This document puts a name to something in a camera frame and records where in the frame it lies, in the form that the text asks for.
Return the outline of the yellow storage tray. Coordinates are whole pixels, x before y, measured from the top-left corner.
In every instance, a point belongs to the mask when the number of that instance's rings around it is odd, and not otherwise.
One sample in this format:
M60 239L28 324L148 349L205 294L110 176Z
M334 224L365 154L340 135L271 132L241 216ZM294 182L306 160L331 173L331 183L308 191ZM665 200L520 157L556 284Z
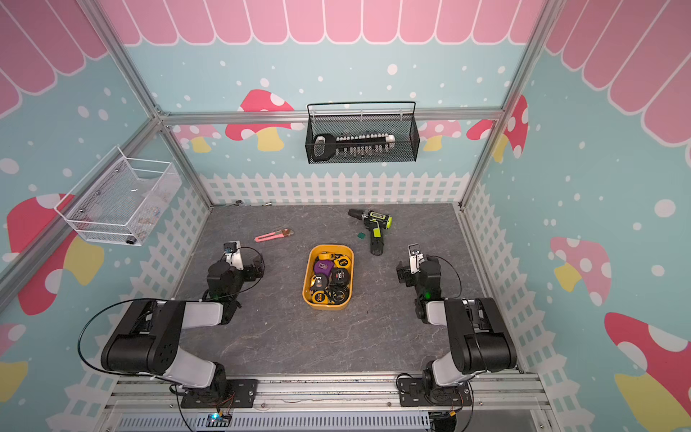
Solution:
M342 254L349 256L352 259L352 266L351 268L347 268L347 270L350 272L351 275L351 282L349 286L347 286L347 289L350 291L350 296L349 300L343 304L340 305L330 305L329 304L329 298L326 295L326 290L329 287L336 287L336 286L330 286L325 290L325 291L316 291L313 292L310 289L311 285L311 279L314 277L314 272L313 272L313 266L317 260L332 260L333 261L333 255L334 254ZM318 245L315 248L311 250L311 253L309 255L308 259L308 265L306 269L306 274L304 278L304 283L303 283L303 288L302 288L302 299L304 302L306 302L311 308L318 310L318 311L342 311L347 307L347 305L350 302L350 299L353 294L353 288L354 288L354 252L351 248L344 246L344 245L337 245L337 244L323 244L323 245Z

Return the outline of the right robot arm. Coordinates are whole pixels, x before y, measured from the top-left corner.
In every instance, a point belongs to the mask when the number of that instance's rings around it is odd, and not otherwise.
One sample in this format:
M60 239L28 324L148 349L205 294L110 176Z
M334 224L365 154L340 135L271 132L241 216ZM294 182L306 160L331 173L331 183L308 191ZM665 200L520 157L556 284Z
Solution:
M471 380L516 367L518 353L498 305L489 297L445 297L441 264L419 245L408 246L408 263L397 265L399 282L416 292L415 312L424 323L447 330L449 352L428 363L422 376L399 374L395 383L404 407L471 404Z

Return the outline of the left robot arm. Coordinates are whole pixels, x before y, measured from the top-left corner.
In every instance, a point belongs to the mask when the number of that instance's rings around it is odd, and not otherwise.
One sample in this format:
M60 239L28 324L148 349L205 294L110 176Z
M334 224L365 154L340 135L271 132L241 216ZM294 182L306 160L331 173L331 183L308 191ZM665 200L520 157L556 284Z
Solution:
M124 315L104 344L99 363L81 355L82 363L102 374L167 382L180 409L213 407L227 416L231 410L251 408L256 380L231 380L221 363L199 358L180 345L186 330L230 324L241 307L239 295L262 280L263 255L248 261L243 251L237 242L225 243L222 258L208 268L208 288L199 301L142 297L122 302Z

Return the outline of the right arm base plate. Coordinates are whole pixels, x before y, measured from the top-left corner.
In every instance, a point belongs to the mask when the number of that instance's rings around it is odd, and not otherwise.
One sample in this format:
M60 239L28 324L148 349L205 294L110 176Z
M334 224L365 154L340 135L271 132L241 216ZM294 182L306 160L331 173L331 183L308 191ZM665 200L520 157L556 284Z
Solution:
M473 404L468 383L453 387L427 384L423 378L404 374L396 379L399 404L402 407L454 407L464 408Z

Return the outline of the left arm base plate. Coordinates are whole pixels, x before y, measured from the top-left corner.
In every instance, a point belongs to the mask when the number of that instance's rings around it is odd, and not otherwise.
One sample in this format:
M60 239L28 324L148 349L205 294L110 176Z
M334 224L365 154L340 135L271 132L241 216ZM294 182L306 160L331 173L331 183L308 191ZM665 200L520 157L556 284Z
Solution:
M250 409L257 396L259 381L255 379L226 379L212 383L206 389L185 389L181 401L183 409Z

